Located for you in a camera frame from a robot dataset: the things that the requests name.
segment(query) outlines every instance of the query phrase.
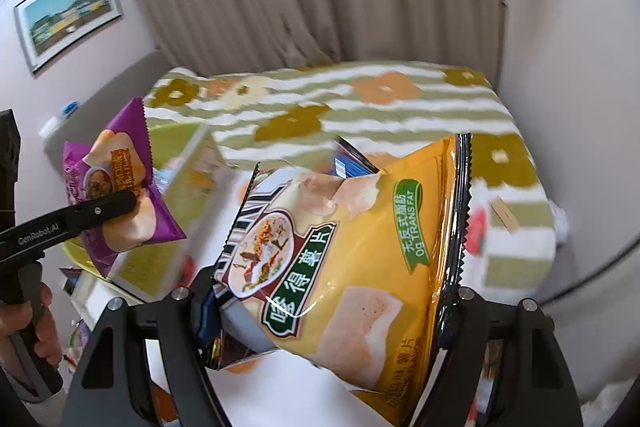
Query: landscape painting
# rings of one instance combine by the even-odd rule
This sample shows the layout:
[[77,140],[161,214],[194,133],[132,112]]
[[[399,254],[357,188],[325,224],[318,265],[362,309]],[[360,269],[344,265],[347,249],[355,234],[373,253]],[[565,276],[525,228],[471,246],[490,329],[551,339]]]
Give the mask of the landscape painting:
[[25,0],[15,7],[31,71],[122,15],[118,0]]

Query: yellow snack bag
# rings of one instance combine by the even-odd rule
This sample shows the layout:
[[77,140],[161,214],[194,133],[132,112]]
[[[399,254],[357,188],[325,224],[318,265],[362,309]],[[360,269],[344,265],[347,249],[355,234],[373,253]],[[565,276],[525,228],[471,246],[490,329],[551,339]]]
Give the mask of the yellow snack bag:
[[450,136],[378,174],[260,174],[216,279],[276,346],[330,369],[399,425],[428,377],[453,217],[467,211],[464,164],[468,140]]

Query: potato chip bag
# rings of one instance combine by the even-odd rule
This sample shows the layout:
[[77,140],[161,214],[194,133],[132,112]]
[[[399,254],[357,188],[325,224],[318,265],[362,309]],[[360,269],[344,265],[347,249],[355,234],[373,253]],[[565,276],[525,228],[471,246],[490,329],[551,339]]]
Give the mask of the potato chip bag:
[[132,213],[82,232],[84,248],[102,276],[107,276],[120,252],[186,237],[153,182],[142,99],[131,100],[93,146],[67,141],[63,168],[69,204],[127,189],[138,197]]
[[259,174],[216,265],[269,340],[333,371],[395,425],[426,384],[447,249],[460,248],[461,136],[377,174]]

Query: floral tablecloth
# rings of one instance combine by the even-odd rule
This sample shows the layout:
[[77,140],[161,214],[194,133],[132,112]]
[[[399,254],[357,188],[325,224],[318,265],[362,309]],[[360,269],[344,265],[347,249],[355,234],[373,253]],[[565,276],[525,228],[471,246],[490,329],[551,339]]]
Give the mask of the floral tablecloth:
[[[473,133],[463,284],[486,299],[516,303],[553,263],[545,191],[513,118],[477,71],[346,62],[203,78],[177,68],[149,92],[145,111],[150,128],[209,123],[226,161],[242,169],[259,161],[326,171],[336,135],[383,168],[441,137]],[[500,200],[510,219],[495,210]]]

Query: human hand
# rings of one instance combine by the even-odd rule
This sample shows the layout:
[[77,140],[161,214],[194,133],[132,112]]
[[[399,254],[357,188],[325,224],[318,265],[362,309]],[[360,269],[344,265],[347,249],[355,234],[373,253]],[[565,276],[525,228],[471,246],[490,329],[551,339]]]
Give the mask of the human hand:
[[[42,303],[42,315],[35,325],[38,342],[34,344],[33,350],[36,355],[46,359],[50,365],[58,367],[62,360],[62,348],[58,341],[58,330],[53,320],[53,315],[49,310],[53,294],[46,284],[40,288],[40,302]],[[14,347],[9,336],[16,331],[26,328],[33,318],[33,311],[30,303],[4,306],[0,308],[0,365],[9,374],[28,384],[29,380],[24,369],[18,360]]]

